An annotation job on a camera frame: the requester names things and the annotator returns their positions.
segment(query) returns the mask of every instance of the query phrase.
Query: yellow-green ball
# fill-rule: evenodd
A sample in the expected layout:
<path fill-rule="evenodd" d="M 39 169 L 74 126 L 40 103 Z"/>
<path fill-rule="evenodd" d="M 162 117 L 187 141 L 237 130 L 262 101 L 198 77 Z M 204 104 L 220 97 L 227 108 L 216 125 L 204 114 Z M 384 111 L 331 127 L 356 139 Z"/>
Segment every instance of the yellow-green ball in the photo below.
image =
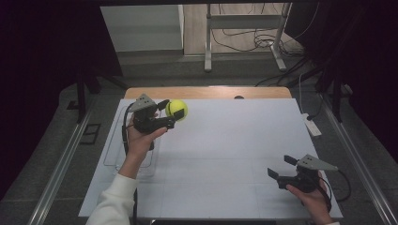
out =
<path fill-rule="evenodd" d="M 184 110 L 184 117 L 182 117 L 181 119 L 177 120 L 177 121 L 181 121 L 183 119 L 185 119 L 185 117 L 188 114 L 188 107 L 187 104 L 185 104 L 185 102 L 183 100 L 179 100 L 179 99 L 174 99 L 174 100 L 170 100 L 169 103 L 167 103 L 166 105 L 166 115 L 167 116 L 171 116 L 174 115 L 175 112 L 180 111 L 180 110 Z"/>

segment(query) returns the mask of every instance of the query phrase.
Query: gray carpet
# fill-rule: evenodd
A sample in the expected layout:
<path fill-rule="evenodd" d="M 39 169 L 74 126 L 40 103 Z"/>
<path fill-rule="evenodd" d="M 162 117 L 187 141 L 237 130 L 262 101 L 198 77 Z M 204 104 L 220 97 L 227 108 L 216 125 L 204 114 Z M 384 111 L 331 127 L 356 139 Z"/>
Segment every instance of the gray carpet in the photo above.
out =
<path fill-rule="evenodd" d="M 231 57 L 215 55 L 211 73 L 203 71 L 204 62 L 199 57 L 153 56 L 147 57 L 141 63 L 130 62 L 130 60 L 132 58 L 126 55 L 120 58 L 125 77 L 118 78 L 128 83 L 129 86 L 254 86 L 265 78 L 281 74 L 270 55 L 242 54 Z M 292 67 L 298 60 L 298 58 L 287 58 L 286 64 Z M 298 75 L 299 72 L 293 74 L 288 80 L 297 78 Z M 99 81 L 102 86 L 100 94 L 93 96 L 87 93 L 87 99 L 98 99 L 94 105 L 89 124 L 100 124 L 99 136 L 94 144 L 80 144 L 76 149 L 65 179 L 56 194 L 44 224 L 85 224 L 86 222 L 86 218 L 77 217 L 77 215 L 100 158 L 118 101 L 124 96 L 125 92 L 117 85 L 102 78 L 99 78 Z M 271 80 L 264 82 L 263 85 L 275 82 L 276 80 Z M 320 98 L 314 91 L 315 82 L 316 77 L 305 81 L 301 86 L 301 103 L 305 113 L 315 114 L 321 103 Z M 291 92 L 299 102 L 299 88 L 291 88 Z M 59 107 L 46 134 L 9 189 L 6 197 L 0 202 L 0 221 L 2 224 L 26 224 L 31 217 L 41 192 L 75 128 L 77 112 L 67 110 L 67 107 L 71 101 L 76 99 L 75 85 L 66 88 L 61 93 Z M 361 155 L 396 214 L 398 209 L 397 164 L 372 132 L 355 115 L 345 98 L 342 101 L 342 118 L 345 127 L 358 145 Z M 383 224 L 325 112 L 321 110 L 314 121 L 323 133 L 321 137 L 313 139 L 318 155 L 344 171 L 353 188 L 351 198 L 339 204 L 344 215 L 341 223 Z M 83 137 L 82 141 L 90 140 L 90 138 L 92 137 Z M 344 179 L 333 172 L 328 172 L 328 178 L 337 198 L 343 197 L 347 192 Z M 305 224 L 305 222 L 278 221 L 277 224 Z"/>

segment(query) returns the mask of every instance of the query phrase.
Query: table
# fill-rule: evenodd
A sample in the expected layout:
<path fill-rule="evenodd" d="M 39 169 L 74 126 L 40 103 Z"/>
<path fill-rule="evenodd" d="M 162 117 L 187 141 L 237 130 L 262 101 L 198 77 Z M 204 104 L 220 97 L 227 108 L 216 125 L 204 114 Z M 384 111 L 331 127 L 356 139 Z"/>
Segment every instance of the table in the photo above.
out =
<path fill-rule="evenodd" d="M 123 160 L 120 155 L 124 154 L 121 137 L 117 137 L 120 115 L 131 99 L 143 93 L 154 100 L 182 98 L 189 105 L 189 113 L 155 142 L 150 156 L 156 172 L 141 176 L 138 218 L 309 218 L 296 197 L 278 189 L 266 172 L 270 167 L 284 175 L 295 175 L 296 168 L 283 162 L 284 154 L 317 157 L 297 102 L 284 87 L 129 89 L 116 111 L 81 217 L 90 215 L 100 192 L 117 173 Z M 236 96 L 245 99 L 234 99 Z M 341 218 L 334 199 L 332 204 L 330 214 Z"/>

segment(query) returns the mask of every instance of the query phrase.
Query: power strip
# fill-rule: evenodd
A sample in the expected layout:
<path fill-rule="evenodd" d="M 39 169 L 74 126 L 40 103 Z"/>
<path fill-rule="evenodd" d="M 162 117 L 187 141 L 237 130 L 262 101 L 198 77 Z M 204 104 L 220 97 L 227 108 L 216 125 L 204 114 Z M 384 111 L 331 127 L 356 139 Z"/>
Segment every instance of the power strip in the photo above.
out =
<path fill-rule="evenodd" d="M 316 124 L 314 123 L 314 121 L 312 120 L 308 120 L 307 119 L 308 114 L 307 113 L 303 113 L 302 114 L 302 120 L 305 123 L 305 126 L 307 126 L 308 132 L 310 132 L 312 137 L 317 137 L 317 136 L 321 136 L 322 133 L 321 131 L 318 129 L 318 127 L 316 126 Z"/>

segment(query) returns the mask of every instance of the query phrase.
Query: metal stand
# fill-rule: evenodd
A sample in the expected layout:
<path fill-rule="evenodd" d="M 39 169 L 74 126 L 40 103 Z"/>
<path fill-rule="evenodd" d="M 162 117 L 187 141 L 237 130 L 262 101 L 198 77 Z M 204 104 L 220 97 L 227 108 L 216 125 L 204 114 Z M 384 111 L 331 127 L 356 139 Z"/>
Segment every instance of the metal stand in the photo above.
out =
<path fill-rule="evenodd" d="M 279 42 L 284 30 L 291 3 L 286 3 L 282 15 L 211 15 L 210 4 L 207 4 L 207 36 L 205 51 L 205 71 L 211 71 L 211 29 L 278 29 L 270 49 L 280 71 L 286 71 L 281 55 Z"/>

